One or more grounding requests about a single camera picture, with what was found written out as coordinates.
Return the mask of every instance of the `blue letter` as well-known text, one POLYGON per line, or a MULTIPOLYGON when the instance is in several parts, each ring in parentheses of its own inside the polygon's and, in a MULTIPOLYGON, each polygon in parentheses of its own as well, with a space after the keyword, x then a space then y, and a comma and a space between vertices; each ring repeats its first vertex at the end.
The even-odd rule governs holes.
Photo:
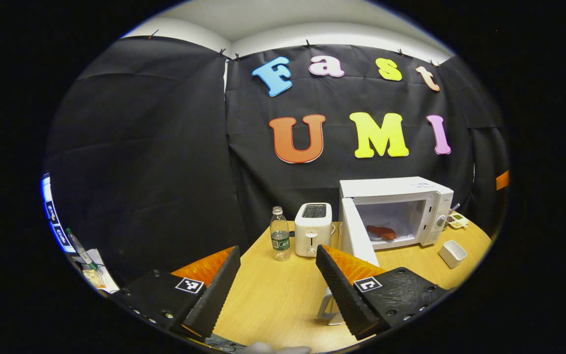
POLYGON ((270 88, 270 92, 268 92, 270 97, 274 97, 284 90, 292 87, 291 81, 285 81, 281 79, 281 76, 284 76, 285 78, 292 76, 292 73, 284 65, 285 63, 289 63, 288 58, 278 57, 273 61, 256 68, 252 72, 253 75, 259 76, 261 80, 263 80, 263 82, 268 85, 268 87, 270 88), (277 69, 273 70, 272 68, 276 65, 278 65, 277 69))

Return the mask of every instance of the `small white box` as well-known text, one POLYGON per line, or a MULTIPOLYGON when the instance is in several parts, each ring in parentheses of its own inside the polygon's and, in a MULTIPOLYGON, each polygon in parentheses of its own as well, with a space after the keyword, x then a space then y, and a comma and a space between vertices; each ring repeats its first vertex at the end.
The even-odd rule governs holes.
POLYGON ((460 247, 454 240, 448 240, 443 243, 442 248, 438 251, 438 255, 445 260, 445 263, 451 268, 457 267, 460 262, 467 256, 467 251, 460 247))

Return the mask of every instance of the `microwave knob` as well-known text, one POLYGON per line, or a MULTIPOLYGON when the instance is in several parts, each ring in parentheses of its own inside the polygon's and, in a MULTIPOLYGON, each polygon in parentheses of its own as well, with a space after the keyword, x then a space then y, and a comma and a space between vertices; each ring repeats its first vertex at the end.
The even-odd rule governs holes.
POLYGON ((445 225, 445 220, 447 220, 447 217, 445 217, 444 215, 442 215, 441 217, 438 218, 438 220, 436 221, 436 225, 440 226, 444 226, 445 225))

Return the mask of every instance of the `computer screen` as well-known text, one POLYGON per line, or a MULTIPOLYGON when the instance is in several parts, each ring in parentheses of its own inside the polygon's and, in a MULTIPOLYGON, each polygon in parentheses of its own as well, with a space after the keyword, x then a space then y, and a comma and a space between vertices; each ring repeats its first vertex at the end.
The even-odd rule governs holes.
POLYGON ((45 207, 45 213, 49 220, 50 227, 52 228, 52 232, 54 233, 54 236, 56 236, 56 240, 58 240, 58 244, 60 244, 63 251, 75 253, 76 249, 74 249, 71 245, 65 229, 60 224, 58 213, 56 213, 56 206, 54 206, 54 200, 52 199, 52 186, 49 173, 45 173, 43 175, 43 179, 41 180, 41 189, 43 191, 43 206, 45 207))

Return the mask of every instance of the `orange tape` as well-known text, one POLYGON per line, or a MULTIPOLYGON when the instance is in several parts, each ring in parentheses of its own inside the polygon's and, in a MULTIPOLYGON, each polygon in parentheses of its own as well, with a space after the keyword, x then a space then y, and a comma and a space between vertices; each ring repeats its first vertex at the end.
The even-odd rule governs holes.
POLYGON ((501 188, 508 186, 508 184, 510 183, 510 171, 502 173, 499 177, 496 178, 496 181, 497 190, 501 190, 501 188))

